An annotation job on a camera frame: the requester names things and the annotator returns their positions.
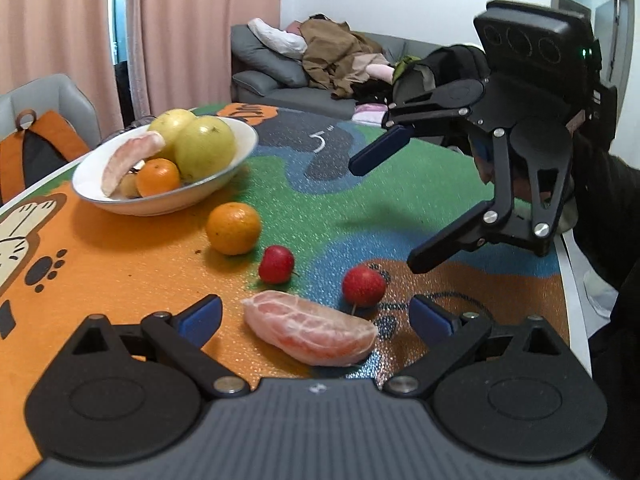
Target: pear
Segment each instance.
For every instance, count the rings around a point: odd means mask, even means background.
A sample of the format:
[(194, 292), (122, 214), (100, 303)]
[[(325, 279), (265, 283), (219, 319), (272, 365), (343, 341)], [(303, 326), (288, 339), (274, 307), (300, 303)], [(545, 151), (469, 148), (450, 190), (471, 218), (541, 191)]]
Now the pear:
[(182, 179), (191, 184), (224, 170), (236, 155), (233, 131), (220, 118), (191, 121), (174, 142), (175, 162)]
[(164, 148), (154, 158), (166, 158), (175, 162), (174, 142), (182, 129), (196, 118), (192, 112), (181, 108), (166, 111), (149, 125), (150, 132), (158, 132), (164, 139)]

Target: small red apple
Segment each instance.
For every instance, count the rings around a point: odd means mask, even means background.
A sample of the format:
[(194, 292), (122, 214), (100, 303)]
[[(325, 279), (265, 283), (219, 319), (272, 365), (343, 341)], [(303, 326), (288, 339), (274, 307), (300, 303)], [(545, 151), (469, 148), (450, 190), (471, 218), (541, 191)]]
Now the small red apple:
[(364, 265), (347, 271), (342, 279), (342, 295), (356, 306), (375, 306), (385, 295), (386, 281), (380, 273)]
[(296, 259), (293, 253), (281, 245), (272, 245), (264, 250), (258, 266), (258, 276), (265, 283), (279, 285), (291, 279)]

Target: pile of clothes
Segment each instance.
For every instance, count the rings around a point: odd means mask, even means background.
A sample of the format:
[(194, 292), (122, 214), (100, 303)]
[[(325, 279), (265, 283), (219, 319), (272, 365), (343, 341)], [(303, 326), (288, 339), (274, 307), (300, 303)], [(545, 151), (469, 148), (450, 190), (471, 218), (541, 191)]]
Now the pile of clothes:
[(285, 30), (260, 18), (248, 27), (271, 50), (300, 60), (310, 87), (331, 91), (333, 99), (355, 99), (352, 120), (373, 126), (380, 126), (392, 100), (393, 82), (412, 60), (391, 66), (379, 44), (324, 14), (293, 22)]

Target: camera lens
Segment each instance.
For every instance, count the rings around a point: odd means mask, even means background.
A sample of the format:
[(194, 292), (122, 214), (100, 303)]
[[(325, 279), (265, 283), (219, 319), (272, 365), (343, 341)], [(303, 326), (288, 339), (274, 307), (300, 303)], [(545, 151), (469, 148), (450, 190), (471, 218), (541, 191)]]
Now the camera lens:
[(549, 38), (540, 38), (538, 41), (538, 49), (540, 50), (540, 56), (551, 64), (560, 63), (560, 49)]
[(527, 35), (517, 28), (507, 29), (507, 41), (509, 46), (516, 53), (524, 57), (529, 57), (532, 53), (531, 42)]
[(498, 30), (493, 25), (485, 25), (483, 32), (484, 32), (484, 37), (489, 43), (494, 45), (502, 44), (502, 36), (500, 35), (500, 32), (498, 32)]

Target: bowl of fruit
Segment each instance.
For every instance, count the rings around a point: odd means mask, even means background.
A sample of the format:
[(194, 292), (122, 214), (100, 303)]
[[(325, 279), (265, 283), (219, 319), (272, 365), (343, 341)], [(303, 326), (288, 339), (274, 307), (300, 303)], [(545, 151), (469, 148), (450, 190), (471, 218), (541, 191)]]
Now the bowl of fruit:
[(258, 134), (242, 121), (169, 110), (93, 150), (72, 187), (114, 213), (171, 213), (226, 186), (257, 144)]

